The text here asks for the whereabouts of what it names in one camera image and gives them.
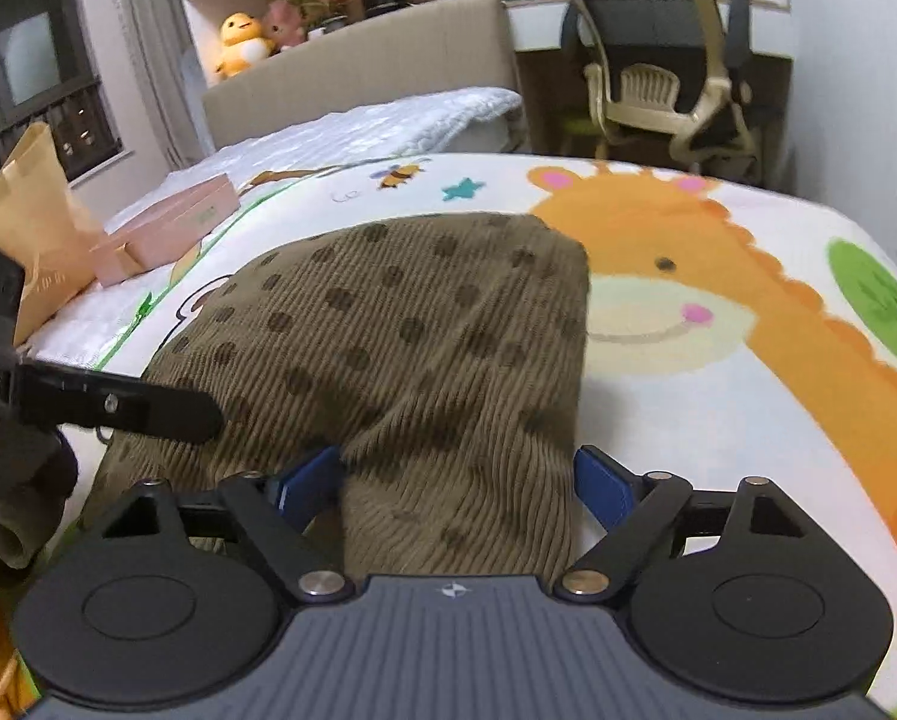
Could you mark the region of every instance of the teal star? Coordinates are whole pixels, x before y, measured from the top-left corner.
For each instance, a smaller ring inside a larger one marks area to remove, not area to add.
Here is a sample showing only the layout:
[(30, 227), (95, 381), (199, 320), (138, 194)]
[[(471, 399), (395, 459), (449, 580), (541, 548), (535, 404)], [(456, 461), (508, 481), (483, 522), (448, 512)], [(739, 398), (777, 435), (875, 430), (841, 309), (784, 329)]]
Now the teal star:
[(454, 187), (445, 187), (442, 191), (445, 193), (445, 197), (442, 198), (445, 202), (450, 200), (471, 200), (476, 191), (480, 190), (485, 186), (481, 181), (472, 181), (470, 178), (463, 178), (461, 183), (457, 184)]

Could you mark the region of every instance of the office chair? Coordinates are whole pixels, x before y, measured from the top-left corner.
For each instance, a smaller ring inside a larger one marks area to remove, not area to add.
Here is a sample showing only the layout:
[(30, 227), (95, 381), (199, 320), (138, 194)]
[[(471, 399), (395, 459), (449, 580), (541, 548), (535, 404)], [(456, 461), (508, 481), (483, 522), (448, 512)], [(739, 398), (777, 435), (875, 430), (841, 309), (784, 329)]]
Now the office chair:
[(752, 105), (744, 81), (751, 2), (731, 0), (724, 30), (717, 0), (571, 0), (562, 50), (577, 61), (581, 16), (596, 55), (584, 66), (589, 114), (605, 141), (666, 138), (694, 170), (747, 158), (760, 181), (760, 127), (773, 111)]

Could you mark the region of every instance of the white desk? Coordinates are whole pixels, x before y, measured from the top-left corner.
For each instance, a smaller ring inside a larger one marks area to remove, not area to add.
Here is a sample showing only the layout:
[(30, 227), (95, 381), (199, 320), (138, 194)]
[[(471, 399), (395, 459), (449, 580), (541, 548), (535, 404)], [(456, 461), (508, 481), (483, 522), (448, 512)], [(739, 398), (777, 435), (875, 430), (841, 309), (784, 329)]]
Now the white desk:
[[(562, 19), (568, 9), (568, 0), (519, 2), (507, 6), (512, 25), (514, 50), (517, 52), (544, 52), (562, 45)], [(728, 4), (720, 5), (722, 18), (728, 18)], [(797, 43), (792, 14), (752, 4), (752, 50), (761, 55), (795, 59)]]

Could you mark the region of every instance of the window railing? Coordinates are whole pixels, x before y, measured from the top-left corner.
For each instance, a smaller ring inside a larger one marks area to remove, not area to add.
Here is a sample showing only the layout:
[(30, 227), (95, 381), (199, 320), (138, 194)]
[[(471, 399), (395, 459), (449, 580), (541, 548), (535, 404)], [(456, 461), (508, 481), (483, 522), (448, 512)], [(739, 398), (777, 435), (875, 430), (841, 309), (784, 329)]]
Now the window railing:
[(104, 114), (99, 79), (61, 84), (54, 91), (51, 103), (40, 103), (41, 107), (0, 129), (0, 169), (33, 122), (51, 127), (58, 161), (69, 181), (122, 150)]

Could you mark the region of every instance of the chair backrest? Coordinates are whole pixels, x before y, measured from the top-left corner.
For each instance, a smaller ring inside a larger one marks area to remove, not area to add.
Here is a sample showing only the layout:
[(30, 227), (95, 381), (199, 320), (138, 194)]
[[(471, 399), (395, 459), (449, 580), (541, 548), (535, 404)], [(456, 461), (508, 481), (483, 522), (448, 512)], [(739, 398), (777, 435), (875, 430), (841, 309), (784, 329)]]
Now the chair backrest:
[(708, 79), (728, 77), (717, 0), (572, 0), (605, 70), (605, 117), (674, 133)]

